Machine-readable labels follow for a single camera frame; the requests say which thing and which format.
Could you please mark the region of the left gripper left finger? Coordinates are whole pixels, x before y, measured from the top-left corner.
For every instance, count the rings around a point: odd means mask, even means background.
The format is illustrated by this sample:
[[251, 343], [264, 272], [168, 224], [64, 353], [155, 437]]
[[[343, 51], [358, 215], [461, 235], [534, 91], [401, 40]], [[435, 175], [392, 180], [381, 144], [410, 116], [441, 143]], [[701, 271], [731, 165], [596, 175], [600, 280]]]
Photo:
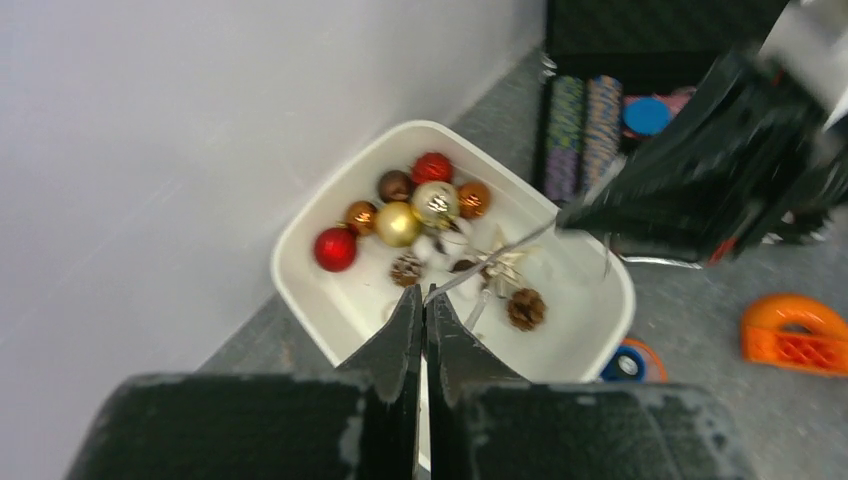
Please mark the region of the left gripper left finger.
[[423, 306], [324, 374], [148, 374], [96, 414], [71, 479], [413, 479]]

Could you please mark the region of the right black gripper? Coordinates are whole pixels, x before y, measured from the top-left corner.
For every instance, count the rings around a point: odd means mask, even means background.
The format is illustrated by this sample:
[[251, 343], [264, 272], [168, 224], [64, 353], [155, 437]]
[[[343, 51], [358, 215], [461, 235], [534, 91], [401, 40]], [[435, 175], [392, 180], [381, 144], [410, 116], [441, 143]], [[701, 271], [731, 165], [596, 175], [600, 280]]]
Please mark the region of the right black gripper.
[[626, 261], [708, 265], [759, 245], [788, 213], [846, 201], [846, 119], [786, 67], [735, 50], [556, 227], [600, 237]]

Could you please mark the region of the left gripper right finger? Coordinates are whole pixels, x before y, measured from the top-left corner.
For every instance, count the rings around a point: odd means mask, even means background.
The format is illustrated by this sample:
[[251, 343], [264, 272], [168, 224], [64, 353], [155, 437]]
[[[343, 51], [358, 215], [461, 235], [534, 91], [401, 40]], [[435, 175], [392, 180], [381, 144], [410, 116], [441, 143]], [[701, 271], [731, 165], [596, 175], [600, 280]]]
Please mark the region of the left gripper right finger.
[[752, 479], [729, 411], [669, 383], [533, 383], [425, 300], [436, 479]]

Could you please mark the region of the white cotton boll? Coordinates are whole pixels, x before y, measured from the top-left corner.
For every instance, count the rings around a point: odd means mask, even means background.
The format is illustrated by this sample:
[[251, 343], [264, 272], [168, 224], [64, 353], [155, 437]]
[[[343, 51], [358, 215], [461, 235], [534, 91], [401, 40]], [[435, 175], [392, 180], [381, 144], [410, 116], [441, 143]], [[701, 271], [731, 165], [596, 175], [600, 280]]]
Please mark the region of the white cotton boll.
[[449, 228], [426, 229], [412, 244], [410, 252], [424, 263], [423, 276], [427, 274], [458, 275], [465, 273], [480, 261], [473, 257], [471, 247], [471, 224], [463, 219], [455, 220]]

